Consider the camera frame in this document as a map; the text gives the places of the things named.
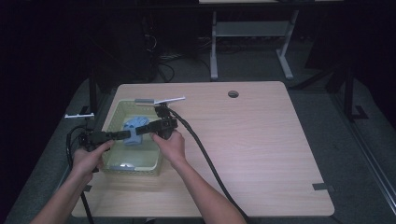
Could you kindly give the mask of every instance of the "wooden table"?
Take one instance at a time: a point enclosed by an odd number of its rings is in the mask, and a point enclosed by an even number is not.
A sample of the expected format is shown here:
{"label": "wooden table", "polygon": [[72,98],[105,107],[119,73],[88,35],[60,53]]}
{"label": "wooden table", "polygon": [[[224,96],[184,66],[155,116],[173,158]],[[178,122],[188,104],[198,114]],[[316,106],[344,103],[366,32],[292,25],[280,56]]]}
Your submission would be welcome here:
{"label": "wooden table", "polygon": [[[239,96],[231,98],[229,91]],[[330,216],[334,212],[286,88],[281,82],[121,85],[118,100],[186,96],[170,106],[200,137],[226,188],[251,217]],[[220,191],[184,127],[190,164]],[[181,178],[163,161],[159,176],[97,173],[86,193],[94,217],[200,217]],[[78,202],[73,216],[84,217]]]}

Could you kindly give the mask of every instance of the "person's right hand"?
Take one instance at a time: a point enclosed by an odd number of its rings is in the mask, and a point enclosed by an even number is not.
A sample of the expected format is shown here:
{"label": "person's right hand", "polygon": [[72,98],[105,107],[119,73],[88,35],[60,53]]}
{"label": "person's right hand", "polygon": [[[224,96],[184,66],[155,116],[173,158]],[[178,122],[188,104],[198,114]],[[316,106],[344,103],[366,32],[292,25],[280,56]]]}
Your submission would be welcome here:
{"label": "person's right hand", "polygon": [[184,151],[184,137],[178,131],[173,131],[169,139],[165,140],[156,133],[150,134],[152,140],[160,147],[161,153],[175,168],[180,163],[186,162]]}

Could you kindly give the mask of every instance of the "clear plastic tub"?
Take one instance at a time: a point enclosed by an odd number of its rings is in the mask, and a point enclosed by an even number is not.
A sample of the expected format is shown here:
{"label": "clear plastic tub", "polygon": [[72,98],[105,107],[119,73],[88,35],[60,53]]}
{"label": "clear plastic tub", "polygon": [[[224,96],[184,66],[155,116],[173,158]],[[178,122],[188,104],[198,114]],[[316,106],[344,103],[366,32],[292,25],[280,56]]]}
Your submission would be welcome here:
{"label": "clear plastic tub", "polygon": [[[107,132],[122,131],[123,124],[135,116],[144,116],[150,122],[159,119],[153,105],[136,105],[134,100],[119,101]],[[143,134],[143,141],[138,146],[125,146],[123,141],[116,141],[114,146],[103,155],[103,171],[127,175],[158,175],[163,157],[151,137]]]}

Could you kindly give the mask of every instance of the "blue object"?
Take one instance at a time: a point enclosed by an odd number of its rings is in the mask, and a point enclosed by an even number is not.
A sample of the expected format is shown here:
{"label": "blue object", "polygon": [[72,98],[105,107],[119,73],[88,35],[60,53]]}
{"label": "blue object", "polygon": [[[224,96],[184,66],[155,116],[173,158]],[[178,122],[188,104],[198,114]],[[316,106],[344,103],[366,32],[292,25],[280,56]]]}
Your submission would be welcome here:
{"label": "blue object", "polygon": [[136,146],[142,144],[143,136],[136,135],[136,128],[144,126],[149,123],[149,119],[143,116],[136,116],[133,119],[129,119],[124,123],[123,130],[130,131],[131,137],[123,140],[125,146]]}

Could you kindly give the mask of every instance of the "dark floor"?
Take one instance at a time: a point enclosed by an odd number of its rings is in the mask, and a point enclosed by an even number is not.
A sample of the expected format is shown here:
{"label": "dark floor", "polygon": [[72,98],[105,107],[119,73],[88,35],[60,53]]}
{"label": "dark floor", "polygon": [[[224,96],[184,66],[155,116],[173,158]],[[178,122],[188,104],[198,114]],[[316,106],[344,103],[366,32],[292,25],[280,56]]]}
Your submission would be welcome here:
{"label": "dark floor", "polygon": [[[264,43],[259,48],[250,46],[233,54],[219,54],[219,81],[278,80],[287,87],[312,77],[318,70],[305,69],[312,43],[294,41],[287,58],[294,80],[286,80],[277,61],[277,43]],[[210,75],[205,64],[209,54],[199,59],[183,58],[167,63],[175,70],[172,82],[207,82]],[[171,72],[162,67],[167,77]],[[350,129],[350,123],[337,102],[343,92],[329,94],[324,90],[328,77],[302,91],[289,91],[297,115],[304,128],[308,143],[330,191],[335,213],[332,217],[260,217],[258,223],[396,223],[396,216],[378,187],[361,148]],[[157,77],[153,82],[163,82]],[[83,82],[65,113],[75,114],[89,103],[88,83]],[[94,126],[100,129],[114,91],[99,94],[100,113]],[[387,173],[389,181],[396,184],[396,132],[373,101],[370,92],[355,82],[354,104],[361,105],[368,119],[356,120],[359,129],[375,157]],[[79,120],[60,119],[56,131],[37,163],[19,199],[9,213],[6,223],[27,223],[40,210],[63,179],[66,170],[64,155],[65,134]],[[143,223],[143,218],[96,218],[95,223]],[[68,223],[88,223],[86,218],[70,217]],[[201,219],[158,219],[161,223],[202,223]]]}

